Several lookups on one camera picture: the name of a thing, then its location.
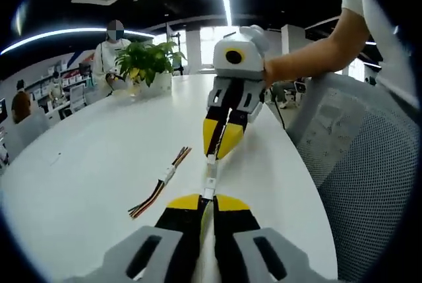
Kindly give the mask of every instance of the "white robot head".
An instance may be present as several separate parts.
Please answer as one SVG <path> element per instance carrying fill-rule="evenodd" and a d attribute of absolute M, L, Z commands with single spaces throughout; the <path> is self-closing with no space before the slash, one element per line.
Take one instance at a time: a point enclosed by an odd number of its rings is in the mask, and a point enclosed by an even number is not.
<path fill-rule="evenodd" d="M 217 42 L 214 68 L 221 77 L 261 79 L 267 50 L 268 40 L 261 27 L 240 27 L 238 32 Z"/>

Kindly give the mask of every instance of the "floor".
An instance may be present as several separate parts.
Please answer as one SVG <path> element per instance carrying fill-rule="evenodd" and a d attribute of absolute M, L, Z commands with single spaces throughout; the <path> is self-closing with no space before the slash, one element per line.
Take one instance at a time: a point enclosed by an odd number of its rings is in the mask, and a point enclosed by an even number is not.
<path fill-rule="evenodd" d="M 267 104 L 267 105 L 270 108 L 270 110 L 272 111 L 272 113 L 274 114 L 274 116 L 278 119 L 278 121 L 281 124 L 282 121 L 280 120 L 280 116 L 278 115 L 276 105 L 275 104 Z M 294 106 L 293 104 L 290 104 L 284 109 L 279 108 L 279 110 L 280 110 L 280 113 L 283 117 L 286 128 L 288 128 L 290 126 L 290 123 L 296 117 L 297 112 L 299 111 L 299 108 Z"/>

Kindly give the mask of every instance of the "white flower pot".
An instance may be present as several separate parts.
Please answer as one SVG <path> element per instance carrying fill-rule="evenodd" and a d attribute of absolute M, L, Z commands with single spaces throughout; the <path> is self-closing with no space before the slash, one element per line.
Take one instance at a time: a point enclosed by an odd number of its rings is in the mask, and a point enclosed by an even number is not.
<path fill-rule="evenodd" d="M 171 73 L 157 73 L 154 82 L 148 87 L 145 81 L 140 84 L 140 98 L 152 98 L 171 92 Z"/>

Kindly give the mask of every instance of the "colored wires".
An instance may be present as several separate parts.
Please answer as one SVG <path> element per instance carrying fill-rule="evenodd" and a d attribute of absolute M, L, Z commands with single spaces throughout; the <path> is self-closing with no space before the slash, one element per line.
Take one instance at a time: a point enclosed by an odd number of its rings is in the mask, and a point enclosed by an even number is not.
<path fill-rule="evenodd" d="M 158 180 L 154 192 L 152 192 L 152 194 L 144 202 L 128 210 L 130 217 L 132 217 L 133 219 L 139 217 L 139 215 L 141 215 L 149 206 L 152 205 L 152 203 L 158 198 L 158 195 L 160 195 L 164 187 L 173 177 L 176 168 L 180 165 L 180 163 L 189 154 L 191 150 L 192 148 L 189 148 L 187 146 L 184 146 L 180 150 L 176 159 L 174 159 L 174 161 L 171 163 L 171 166 L 166 170 L 166 173 L 164 174 L 163 178 Z"/>

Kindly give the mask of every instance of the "black circle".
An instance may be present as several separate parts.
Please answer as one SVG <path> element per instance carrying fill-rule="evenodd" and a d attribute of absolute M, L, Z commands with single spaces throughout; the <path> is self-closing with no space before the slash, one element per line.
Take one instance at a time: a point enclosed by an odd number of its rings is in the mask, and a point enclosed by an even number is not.
<path fill-rule="evenodd" d="M 231 64 L 239 64 L 240 62 L 242 62 L 242 55 L 237 51 L 231 50 L 227 51 L 226 59 Z"/>

